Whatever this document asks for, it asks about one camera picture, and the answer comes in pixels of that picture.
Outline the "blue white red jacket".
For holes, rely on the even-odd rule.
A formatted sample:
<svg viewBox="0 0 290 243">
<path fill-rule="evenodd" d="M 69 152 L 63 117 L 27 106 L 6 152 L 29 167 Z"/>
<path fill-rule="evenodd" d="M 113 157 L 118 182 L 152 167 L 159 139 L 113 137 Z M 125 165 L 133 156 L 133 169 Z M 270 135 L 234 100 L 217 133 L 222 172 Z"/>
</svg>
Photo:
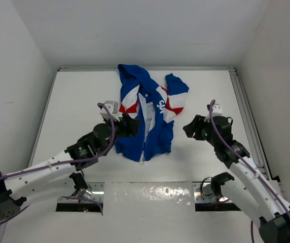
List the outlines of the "blue white red jacket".
<svg viewBox="0 0 290 243">
<path fill-rule="evenodd" d="M 186 104 L 189 87 L 179 77 L 165 76 L 166 86 L 138 65 L 119 64 L 121 113 L 140 120 L 135 136 L 120 137 L 116 152 L 140 162 L 171 152 L 174 118 Z"/>
</svg>

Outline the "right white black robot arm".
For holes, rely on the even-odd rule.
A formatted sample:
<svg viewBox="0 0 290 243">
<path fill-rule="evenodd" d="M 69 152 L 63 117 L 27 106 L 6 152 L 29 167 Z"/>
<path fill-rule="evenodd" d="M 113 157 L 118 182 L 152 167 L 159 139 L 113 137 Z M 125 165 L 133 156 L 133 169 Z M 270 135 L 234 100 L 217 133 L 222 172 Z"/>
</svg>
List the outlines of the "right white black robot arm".
<svg viewBox="0 0 290 243">
<path fill-rule="evenodd" d="M 215 116 L 213 122 L 196 115 L 183 127 L 189 138 L 207 141 L 228 171 L 211 178 L 210 190 L 226 197 L 257 227 L 263 242 L 290 242 L 290 203 L 259 171 L 248 150 L 233 139 L 231 117 Z"/>
</svg>

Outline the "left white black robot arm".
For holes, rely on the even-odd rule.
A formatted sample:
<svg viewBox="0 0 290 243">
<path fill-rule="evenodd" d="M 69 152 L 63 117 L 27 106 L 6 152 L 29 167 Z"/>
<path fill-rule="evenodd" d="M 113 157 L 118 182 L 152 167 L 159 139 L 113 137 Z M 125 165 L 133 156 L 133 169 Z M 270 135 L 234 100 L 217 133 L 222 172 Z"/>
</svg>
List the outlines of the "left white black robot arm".
<svg viewBox="0 0 290 243">
<path fill-rule="evenodd" d="M 128 114 L 108 118 L 52 158 L 18 172 L 0 172 L 0 221 L 10 220 L 31 204 L 85 192 L 88 185 L 81 170 L 96 164 L 119 138 L 136 136 L 140 127 L 141 120 Z"/>
</svg>

